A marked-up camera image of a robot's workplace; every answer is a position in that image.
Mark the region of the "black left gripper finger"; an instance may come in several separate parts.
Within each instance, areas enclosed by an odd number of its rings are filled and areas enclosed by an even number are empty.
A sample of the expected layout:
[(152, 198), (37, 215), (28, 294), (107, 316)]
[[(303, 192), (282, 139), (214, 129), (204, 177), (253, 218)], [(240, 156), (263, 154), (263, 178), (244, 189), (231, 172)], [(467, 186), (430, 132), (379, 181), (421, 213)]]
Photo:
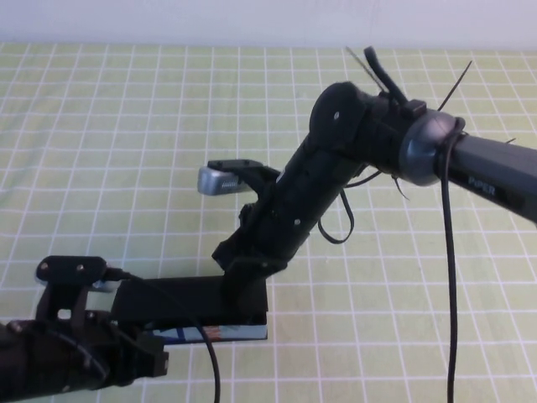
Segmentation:
[(136, 337), (137, 345), (147, 353), (163, 353), (164, 339), (152, 333), (141, 332)]
[(169, 366), (169, 353), (160, 351), (153, 353), (149, 359), (149, 377), (162, 377), (167, 375)]

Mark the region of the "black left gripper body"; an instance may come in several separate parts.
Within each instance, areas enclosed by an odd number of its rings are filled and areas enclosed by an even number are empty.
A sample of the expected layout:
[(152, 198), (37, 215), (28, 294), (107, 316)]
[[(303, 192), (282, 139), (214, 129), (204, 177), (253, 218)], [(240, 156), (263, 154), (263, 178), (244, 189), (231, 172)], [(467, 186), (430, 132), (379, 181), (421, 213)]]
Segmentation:
[(137, 327), (113, 324), (105, 312), (89, 312), (91, 351), (108, 370), (103, 385), (130, 385), (151, 375), (151, 338)]

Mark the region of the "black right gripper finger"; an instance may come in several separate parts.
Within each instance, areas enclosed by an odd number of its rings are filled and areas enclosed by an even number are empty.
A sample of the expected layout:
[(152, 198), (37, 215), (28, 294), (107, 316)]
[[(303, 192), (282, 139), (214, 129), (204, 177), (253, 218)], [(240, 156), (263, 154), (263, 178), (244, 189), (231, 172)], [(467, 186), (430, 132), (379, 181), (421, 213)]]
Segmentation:
[(268, 297), (265, 273), (259, 268), (243, 268), (242, 292), (238, 306), (241, 313), (266, 313)]
[(226, 270), (221, 283), (222, 300), (236, 303), (242, 292), (241, 275), (235, 269)]

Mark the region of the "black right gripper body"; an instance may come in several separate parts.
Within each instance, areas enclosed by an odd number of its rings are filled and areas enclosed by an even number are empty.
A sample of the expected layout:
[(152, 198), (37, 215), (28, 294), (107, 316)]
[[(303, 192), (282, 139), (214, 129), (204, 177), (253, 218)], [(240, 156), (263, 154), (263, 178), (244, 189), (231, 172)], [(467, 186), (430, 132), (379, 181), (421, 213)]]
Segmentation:
[(288, 201), (245, 204), (238, 228), (221, 241), (211, 257), (227, 270), (238, 258), (283, 261), (294, 258), (294, 205)]

